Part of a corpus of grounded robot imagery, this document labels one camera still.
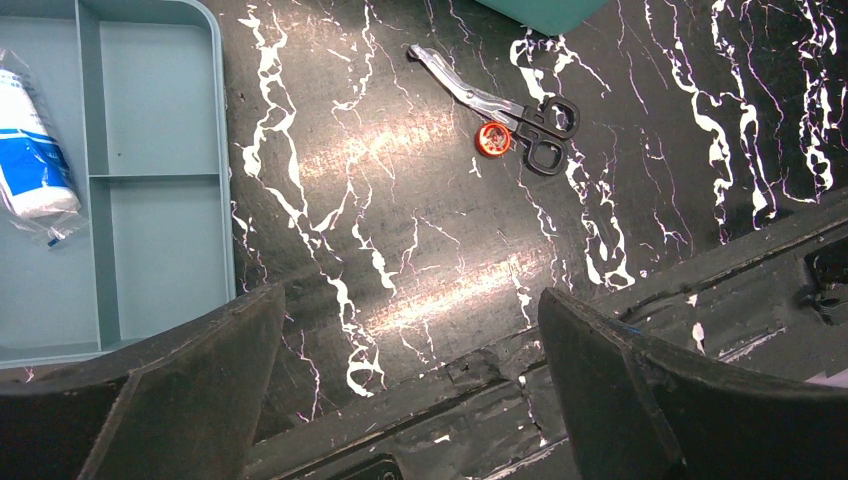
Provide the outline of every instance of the green container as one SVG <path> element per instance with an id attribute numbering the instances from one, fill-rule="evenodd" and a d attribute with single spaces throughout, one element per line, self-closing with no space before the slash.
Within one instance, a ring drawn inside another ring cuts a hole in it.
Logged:
<path id="1" fill-rule="evenodd" d="M 606 0 L 477 1 L 550 36 L 574 30 L 606 3 Z"/>

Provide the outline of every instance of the blue label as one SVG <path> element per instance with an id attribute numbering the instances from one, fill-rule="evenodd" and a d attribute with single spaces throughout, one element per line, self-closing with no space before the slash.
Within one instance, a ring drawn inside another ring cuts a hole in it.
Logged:
<path id="1" fill-rule="evenodd" d="M 0 131 L 0 168 L 12 195 L 41 187 L 70 187 L 68 165 L 52 138 Z"/>

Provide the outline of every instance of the plastic wrapper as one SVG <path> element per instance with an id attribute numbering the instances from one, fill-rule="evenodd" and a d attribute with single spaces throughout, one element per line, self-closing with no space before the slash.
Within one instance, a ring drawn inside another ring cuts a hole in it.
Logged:
<path id="1" fill-rule="evenodd" d="M 26 63 L 0 47 L 0 212 L 53 247 L 88 222 L 40 92 Z"/>

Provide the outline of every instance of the tray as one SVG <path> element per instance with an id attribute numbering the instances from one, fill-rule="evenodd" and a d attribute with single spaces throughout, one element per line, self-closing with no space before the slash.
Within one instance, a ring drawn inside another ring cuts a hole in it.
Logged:
<path id="1" fill-rule="evenodd" d="M 235 298 L 221 35 L 195 0 L 5 0 L 91 228 L 0 222 L 0 368 L 85 360 Z"/>

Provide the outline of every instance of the scissors blade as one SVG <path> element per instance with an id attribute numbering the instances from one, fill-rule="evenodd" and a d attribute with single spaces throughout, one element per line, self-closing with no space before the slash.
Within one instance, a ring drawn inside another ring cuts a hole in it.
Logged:
<path id="1" fill-rule="evenodd" d="M 410 45 L 409 54 L 420 60 L 436 77 L 436 80 L 444 85 L 457 100 L 492 120 L 504 124 L 506 128 L 513 132 L 518 128 L 518 121 L 510 115 L 521 118 L 524 107 L 463 82 L 444 57 L 432 48 Z"/>

